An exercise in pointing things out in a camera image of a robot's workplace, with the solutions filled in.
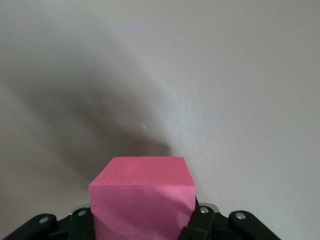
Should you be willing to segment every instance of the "pink foam cube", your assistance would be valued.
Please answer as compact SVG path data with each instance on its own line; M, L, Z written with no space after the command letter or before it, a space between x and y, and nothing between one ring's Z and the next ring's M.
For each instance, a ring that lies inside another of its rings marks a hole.
M115 157L89 196L97 240L177 240L196 186L183 157Z

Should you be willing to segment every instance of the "pink block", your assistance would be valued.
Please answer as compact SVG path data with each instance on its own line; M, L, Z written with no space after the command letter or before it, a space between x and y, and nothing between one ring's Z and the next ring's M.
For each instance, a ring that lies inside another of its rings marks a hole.
M89 196L97 240L177 240L196 186L183 157L115 157Z

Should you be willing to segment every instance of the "white wall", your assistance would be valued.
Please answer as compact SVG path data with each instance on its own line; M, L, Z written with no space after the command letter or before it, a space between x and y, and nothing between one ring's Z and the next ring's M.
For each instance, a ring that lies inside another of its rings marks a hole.
M173 155L201 202L318 239L319 78L316 0L2 1L0 238L113 156Z

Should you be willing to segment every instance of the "black plastic part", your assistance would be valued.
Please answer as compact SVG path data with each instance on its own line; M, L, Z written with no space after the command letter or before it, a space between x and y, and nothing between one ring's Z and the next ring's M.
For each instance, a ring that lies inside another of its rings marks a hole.
M94 240L95 230L90 208L81 208L71 215L67 240Z
M95 230L90 208L81 208L57 221L52 214L40 214L4 240L95 240Z
M242 213L245 219L238 219L236 213ZM229 215L230 222L252 240L280 240L258 218L247 211L234 211Z
M57 219L55 215L40 214L31 218L4 240L44 240L49 233L56 229L56 226Z
M245 218L238 219L236 213L244 214ZM58 222L52 214L40 214L4 240L95 240L92 213L90 208L84 207ZM280 239L250 212L234 211L227 218L214 212L212 208L197 203L178 240Z

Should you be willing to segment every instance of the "cube top face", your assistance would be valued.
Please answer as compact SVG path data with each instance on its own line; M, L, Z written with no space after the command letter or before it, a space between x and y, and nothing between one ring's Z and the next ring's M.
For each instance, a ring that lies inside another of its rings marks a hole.
M183 157L114 157L90 184L108 186L195 186Z

